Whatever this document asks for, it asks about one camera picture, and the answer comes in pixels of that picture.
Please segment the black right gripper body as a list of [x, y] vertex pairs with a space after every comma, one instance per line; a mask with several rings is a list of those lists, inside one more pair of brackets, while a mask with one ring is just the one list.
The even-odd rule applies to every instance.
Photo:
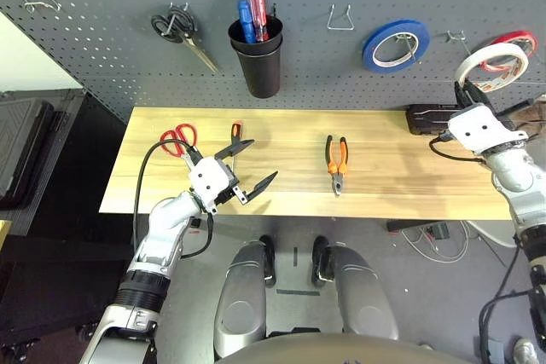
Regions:
[[533, 99], [526, 99], [497, 113], [497, 119], [507, 128], [521, 128], [526, 125], [534, 125], [530, 114], [526, 111], [534, 106]]

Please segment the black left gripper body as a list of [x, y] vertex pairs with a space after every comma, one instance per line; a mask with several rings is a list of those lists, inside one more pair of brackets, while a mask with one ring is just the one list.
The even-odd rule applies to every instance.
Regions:
[[218, 213], [218, 206], [227, 203], [236, 197], [243, 205], [248, 202], [248, 197], [238, 187], [239, 179], [221, 159], [213, 159], [212, 193], [214, 195], [211, 213]]

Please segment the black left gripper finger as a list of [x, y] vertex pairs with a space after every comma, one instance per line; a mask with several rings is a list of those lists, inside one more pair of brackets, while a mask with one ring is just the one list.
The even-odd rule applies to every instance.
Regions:
[[241, 140], [232, 142], [228, 147], [222, 149], [214, 155], [215, 159], [226, 159], [227, 157], [234, 157], [242, 150], [246, 149], [254, 143], [254, 139]]
[[252, 200], [254, 200], [257, 196], [259, 196], [261, 193], [263, 193], [263, 191], [272, 183], [272, 181], [275, 179], [275, 177], [277, 176], [278, 172], [275, 171], [273, 172], [272, 174], [270, 174], [269, 176], [267, 176], [265, 179], [263, 179], [262, 181], [258, 182], [251, 193], [249, 194], [246, 194], [246, 198], [247, 198], [247, 202], [250, 202]]

